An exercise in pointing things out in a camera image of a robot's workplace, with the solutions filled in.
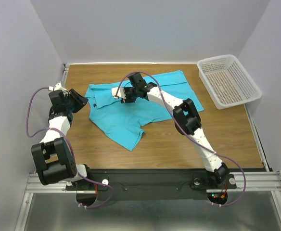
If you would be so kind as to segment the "turquoise t shirt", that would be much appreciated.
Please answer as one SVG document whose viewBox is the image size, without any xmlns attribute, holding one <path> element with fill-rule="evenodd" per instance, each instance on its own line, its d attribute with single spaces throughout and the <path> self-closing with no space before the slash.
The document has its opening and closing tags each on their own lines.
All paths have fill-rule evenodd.
<svg viewBox="0 0 281 231">
<path fill-rule="evenodd" d="M 190 98 L 198 112 L 204 110 L 181 70 L 154 78 L 165 92 L 183 100 Z M 89 85 L 85 94 L 90 104 L 89 118 L 108 138 L 132 151 L 144 133 L 143 126 L 170 120 L 171 116 L 164 107 L 142 98 L 134 103 L 121 103 L 111 92 L 118 85 L 129 86 L 130 82 Z"/>
</svg>

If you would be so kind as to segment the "white plastic basket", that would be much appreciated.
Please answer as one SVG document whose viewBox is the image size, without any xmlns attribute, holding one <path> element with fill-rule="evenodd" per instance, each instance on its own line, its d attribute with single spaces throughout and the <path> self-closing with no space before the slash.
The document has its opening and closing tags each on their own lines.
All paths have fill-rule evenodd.
<svg viewBox="0 0 281 231">
<path fill-rule="evenodd" d="M 218 110 L 253 102 L 262 92 L 238 58 L 232 54 L 197 62 L 199 77 Z"/>
</svg>

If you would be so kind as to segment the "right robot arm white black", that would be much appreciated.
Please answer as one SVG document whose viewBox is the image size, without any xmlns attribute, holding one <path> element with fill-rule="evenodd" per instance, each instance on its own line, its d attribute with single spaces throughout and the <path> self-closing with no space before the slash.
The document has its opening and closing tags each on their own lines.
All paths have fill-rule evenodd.
<svg viewBox="0 0 281 231">
<path fill-rule="evenodd" d="M 137 98 L 142 98 L 164 107 L 174 120 L 177 131 L 193 143 L 202 158 L 208 183 L 211 186 L 225 184 L 230 171 L 207 140 L 193 100 L 183 100 L 163 91 L 153 76 L 150 76 L 153 82 L 147 83 L 142 74 L 133 72 L 127 75 L 131 86 L 122 87 L 120 82 L 118 87 L 112 89 L 113 97 L 120 99 L 121 103 L 134 103 Z"/>
</svg>

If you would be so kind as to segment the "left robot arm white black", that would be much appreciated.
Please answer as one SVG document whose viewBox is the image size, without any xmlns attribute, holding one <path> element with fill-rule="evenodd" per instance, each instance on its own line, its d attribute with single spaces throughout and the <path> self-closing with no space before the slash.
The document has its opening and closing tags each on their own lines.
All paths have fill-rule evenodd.
<svg viewBox="0 0 281 231">
<path fill-rule="evenodd" d="M 36 172 L 42 185 L 60 181 L 74 182 L 89 176 L 89 167 L 76 164 L 72 145 L 66 134 L 71 128 L 73 114 L 81 110 L 88 99 L 74 89 L 51 88 L 49 126 L 38 144 L 31 147 Z"/>
</svg>

